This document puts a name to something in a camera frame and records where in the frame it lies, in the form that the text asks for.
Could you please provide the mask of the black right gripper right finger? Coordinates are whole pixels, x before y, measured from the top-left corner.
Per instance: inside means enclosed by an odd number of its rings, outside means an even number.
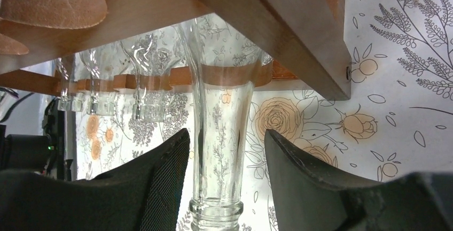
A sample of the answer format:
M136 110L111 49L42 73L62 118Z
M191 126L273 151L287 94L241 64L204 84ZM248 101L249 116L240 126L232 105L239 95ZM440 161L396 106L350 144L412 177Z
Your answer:
M265 153L280 230L452 230L452 174L378 182L338 169L275 130Z

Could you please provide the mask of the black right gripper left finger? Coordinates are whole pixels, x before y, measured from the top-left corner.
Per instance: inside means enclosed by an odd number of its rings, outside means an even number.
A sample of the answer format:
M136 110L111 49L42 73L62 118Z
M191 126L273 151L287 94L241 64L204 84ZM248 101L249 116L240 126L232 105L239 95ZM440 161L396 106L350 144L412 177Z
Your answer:
M2 171L1 230L175 230L189 150L181 129L91 180Z

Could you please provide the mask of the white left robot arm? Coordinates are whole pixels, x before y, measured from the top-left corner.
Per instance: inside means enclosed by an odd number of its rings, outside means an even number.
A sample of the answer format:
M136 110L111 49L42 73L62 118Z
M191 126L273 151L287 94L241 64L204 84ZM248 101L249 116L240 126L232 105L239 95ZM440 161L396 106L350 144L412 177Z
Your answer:
M58 99L44 110L42 135L6 135L1 124L1 170L26 170L58 180L74 181L76 163L76 114L59 111Z

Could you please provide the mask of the floral patterned table mat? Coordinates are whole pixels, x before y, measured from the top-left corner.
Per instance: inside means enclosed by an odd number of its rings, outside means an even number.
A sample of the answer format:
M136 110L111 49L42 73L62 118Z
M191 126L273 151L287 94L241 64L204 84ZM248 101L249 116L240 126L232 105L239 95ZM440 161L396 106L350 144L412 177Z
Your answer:
M452 0L346 0L352 98L313 90L255 91L249 114L239 230L278 230L264 153L268 128L344 171L381 182L413 171L452 172ZM92 179L181 128L193 139L191 93L165 98L161 123L77 113L77 179Z

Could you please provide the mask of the clear slim glass bottle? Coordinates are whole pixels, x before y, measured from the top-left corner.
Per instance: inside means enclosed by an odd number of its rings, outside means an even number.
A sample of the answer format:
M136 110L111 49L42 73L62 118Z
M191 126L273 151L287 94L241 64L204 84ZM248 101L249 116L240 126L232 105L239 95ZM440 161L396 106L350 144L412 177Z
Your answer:
M249 109L265 52L214 13L177 25L192 76L193 230L238 230Z

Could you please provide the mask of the clear square glass bottle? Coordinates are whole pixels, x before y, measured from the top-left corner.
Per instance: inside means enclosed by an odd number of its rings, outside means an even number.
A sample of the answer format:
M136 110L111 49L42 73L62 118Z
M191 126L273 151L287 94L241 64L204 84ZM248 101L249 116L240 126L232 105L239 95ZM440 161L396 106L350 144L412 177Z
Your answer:
M56 69L60 75L60 96L58 110L82 112L84 97L84 82L88 71L79 53L55 60Z

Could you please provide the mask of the clear labelled square bottle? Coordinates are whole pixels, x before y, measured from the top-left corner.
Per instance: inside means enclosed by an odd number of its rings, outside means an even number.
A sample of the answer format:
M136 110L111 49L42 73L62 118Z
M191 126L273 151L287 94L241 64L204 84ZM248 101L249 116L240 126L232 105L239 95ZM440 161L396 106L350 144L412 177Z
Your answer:
M113 88L115 71L112 64L120 60L118 43L84 50L80 52L80 58L89 72L87 112L90 115L113 116L116 91Z

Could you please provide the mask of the clear round glass bottle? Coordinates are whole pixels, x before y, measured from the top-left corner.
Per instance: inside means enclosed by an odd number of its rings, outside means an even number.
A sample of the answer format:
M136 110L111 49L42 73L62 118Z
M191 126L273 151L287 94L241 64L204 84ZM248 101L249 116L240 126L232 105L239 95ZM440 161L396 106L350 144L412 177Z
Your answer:
M136 71L132 118L163 122L164 98L172 90L170 71L184 60L184 48L175 25L122 39L120 46Z

